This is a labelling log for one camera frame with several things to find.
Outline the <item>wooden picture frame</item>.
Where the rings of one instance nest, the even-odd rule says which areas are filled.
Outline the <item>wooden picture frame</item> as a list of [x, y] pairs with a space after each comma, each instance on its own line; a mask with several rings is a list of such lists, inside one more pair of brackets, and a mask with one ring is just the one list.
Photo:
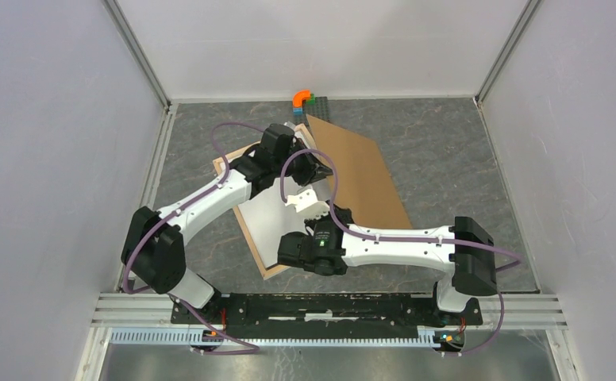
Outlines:
[[[304, 124], [293, 125], [287, 122], [285, 125], [295, 131], [295, 136], [301, 139], [307, 148], [317, 147], [314, 138]], [[214, 130], [210, 134], [210, 140], [220, 156], [213, 160], [215, 171], [220, 175], [225, 170], [221, 155], [226, 150], [218, 145]], [[264, 280], [289, 269], [288, 266], [277, 264], [277, 250], [281, 236], [285, 233], [303, 230], [303, 220], [293, 208], [284, 205], [279, 195], [279, 180], [274, 181], [269, 190], [233, 208], [252, 257]], [[289, 177], [285, 181], [285, 191], [288, 194], [297, 194], [302, 189]]]

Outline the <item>brown cardboard backing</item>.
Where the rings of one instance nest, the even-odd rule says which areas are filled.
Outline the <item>brown cardboard backing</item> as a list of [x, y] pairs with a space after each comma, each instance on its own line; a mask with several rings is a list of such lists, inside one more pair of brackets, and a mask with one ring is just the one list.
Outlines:
[[375, 141], [353, 131], [307, 117], [317, 149], [337, 169], [335, 204], [352, 211], [359, 226], [377, 229], [411, 229], [408, 213]]

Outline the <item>printed photo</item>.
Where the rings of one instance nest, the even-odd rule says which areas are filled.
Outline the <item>printed photo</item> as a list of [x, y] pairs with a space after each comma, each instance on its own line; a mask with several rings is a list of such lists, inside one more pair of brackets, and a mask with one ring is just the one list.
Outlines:
[[255, 198], [239, 205], [234, 213], [243, 231], [252, 257], [263, 279], [269, 279], [286, 266], [277, 264], [277, 250], [282, 235], [303, 231], [303, 219], [280, 198], [279, 180]]

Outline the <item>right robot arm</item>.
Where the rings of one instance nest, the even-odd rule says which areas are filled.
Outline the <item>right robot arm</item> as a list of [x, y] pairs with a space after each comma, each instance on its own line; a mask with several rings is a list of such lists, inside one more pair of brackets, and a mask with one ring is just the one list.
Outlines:
[[308, 232], [281, 237], [279, 264], [323, 276], [377, 264], [440, 271], [429, 311], [441, 324], [458, 318], [471, 299], [498, 292], [493, 238], [471, 217], [432, 229], [374, 229], [356, 225], [351, 210], [336, 207], [334, 215], [305, 225]]

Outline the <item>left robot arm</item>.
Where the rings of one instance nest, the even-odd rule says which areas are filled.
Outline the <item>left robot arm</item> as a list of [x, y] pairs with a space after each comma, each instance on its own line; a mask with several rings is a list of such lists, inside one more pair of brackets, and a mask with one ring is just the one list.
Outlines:
[[170, 294], [191, 305], [201, 323], [215, 321], [221, 313], [216, 289], [186, 265], [185, 247], [209, 223], [240, 204], [290, 177], [307, 186], [333, 175], [321, 152], [310, 149], [281, 124], [262, 130], [260, 141], [229, 160], [221, 154], [224, 171], [204, 187], [158, 210], [142, 206], [132, 216], [121, 253], [124, 265], [121, 288], [136, 293], [129, 283], [135, 275], [145, 289]]

